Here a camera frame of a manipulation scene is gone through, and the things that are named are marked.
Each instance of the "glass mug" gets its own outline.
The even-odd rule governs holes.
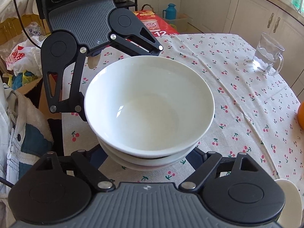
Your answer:
[[[281,46],[275,39],[270,37],[267,33],[262,33],[252,62],[260,71],[274,76],[278,74],[283,67],[282,53],[284,51],[284,47]],[[271,69],[273,65],[278,61],[279,66],[277,70],[272,71]]]

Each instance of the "cherry print tablecloth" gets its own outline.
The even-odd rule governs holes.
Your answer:
[[[158,40],[164,46],[160,56],[191,67],[205,79],[214,95],[215,118],[198,147],[225,157],[248,152],[274,179],[291,180],[304,198],[304,136],[296,118],[299,101],[282,77],[270,77],[256,70],[251,62],[255,49],[237,35],[171,35]],[[101,69],[129,57],[111,47],[101,54],[97,68],[91,70],[85,65],[83,93]],[[63,98],[68,97],[73,67],[69,66],[64,73]],[[62,124],[66,155],[98,144],[88,123],[77,113],[63,114]],[[167,169],[140,172],[111,158],[106,159],[100,170],[115,184],[121,181],[180,184],[194,171],[186,159]]]

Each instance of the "gray ribbed panel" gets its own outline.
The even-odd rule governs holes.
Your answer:
[[[49,13],[53,30],[70,31],[78,44],[93,49],[109,42],[108,15],[115,9],[113,0],[78,0]]]
[[[16,222],[12,228],[42,228]],[[47,228],[240,228],[210,215],[194,194],[172,183],[122,183],[112,193],[99,193],[79,216]],[[258,228],[280,228],[276,223]]]

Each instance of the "bowl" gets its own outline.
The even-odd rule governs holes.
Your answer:
[[[298,188],[287,179],[276,179],[275,182],[285,194],[285,206],[278,224],[283,228],[299,228],[302,221],[302,200]]]
[[[107,145],[105,142],[103,142],[100,138],[97,138],[99,141],[99,144],[103,144],[111,153],[115,154],[117,157],[133,163],[137,165],[142,165],[142,166],[162,166],[162,165],[168,165],[172,164],[175,161],[180,161],[183,158],[185,158],[195,147],[196,145],[187,148],[186,150],[183,150],[179,153],[169,155],[167,157],[162,157],[162,158],[157,158],[157,159],[143,159],[143,158],[138,158],[134,157],[132,155],[120,152],[116,150],[115,148]]]
[[[89,84],[84,104],[99,138],[139,158],[166,157],[195,145],[214,116],[213,95],[203,78],[158,56],[110,64]]]
[[[153,171],[153,170],[161,170],[161,169],[164,169],[164,168],[167,168],[167,167],[170,167],[171,165],[174,165],[176,163],[179,162],[179,160],[171,163],[171,164],[167,164],[167,165],[161,165],[161,166],[144,166],[144,165],[138,165],[138,164],[133,164],[133,163],[130,163],[128,161],[125,161],[119,157],[117,157],[115,154],[113,154],[109,149],[108,147],[104,146],[104,144],[100,144],[100,146],[102,147],[102,149],[104,150],[104,152],[111,158],[113,159],[116,163],[124,166],[124,167],[127,167],[129,169],[132,169],[132,170],[139,170],[139,171]]]

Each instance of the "blue thermos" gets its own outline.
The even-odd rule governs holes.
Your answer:
[[[168,4],[167,9],[163,10],[163,18],[164,18],[164,12],[166,11],[166,19],[167,20],[175,20],[176,19],[176,9],[175,4],[170,3]]]

